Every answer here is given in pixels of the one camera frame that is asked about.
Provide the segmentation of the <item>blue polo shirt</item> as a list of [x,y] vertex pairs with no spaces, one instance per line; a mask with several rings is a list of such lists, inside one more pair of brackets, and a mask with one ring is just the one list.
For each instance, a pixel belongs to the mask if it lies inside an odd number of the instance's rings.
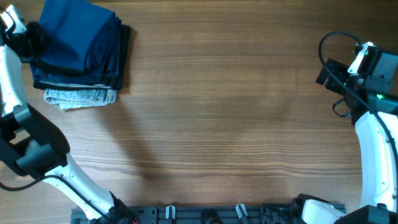
[[79,72],[100,30],[115,12],[84,0],[46,0],[39,25],[50,37],[40,58],[47,64]]

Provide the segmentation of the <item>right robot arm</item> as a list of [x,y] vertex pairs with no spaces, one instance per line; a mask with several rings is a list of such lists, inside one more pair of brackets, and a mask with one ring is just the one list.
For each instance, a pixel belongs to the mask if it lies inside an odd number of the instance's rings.
[[354,50],[351,65],[329,59],[316,82],[342,96],[361,150],[360,208],[345,214],[320,198],[294,198],[290,222],[397,223],[397,55],[372,42]]

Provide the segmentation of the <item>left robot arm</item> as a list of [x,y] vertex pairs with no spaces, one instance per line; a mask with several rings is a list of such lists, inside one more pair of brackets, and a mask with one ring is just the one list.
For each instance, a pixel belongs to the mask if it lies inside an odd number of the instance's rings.
[[66,137],[32,107],[22,84],[21,65],[40,62],[35,44],[48,34],[36,22],[1,22],[1,160],[19,176],[31,176],[63,192],[90,223],[136,223],[135,214],[100,187],[74,161]]

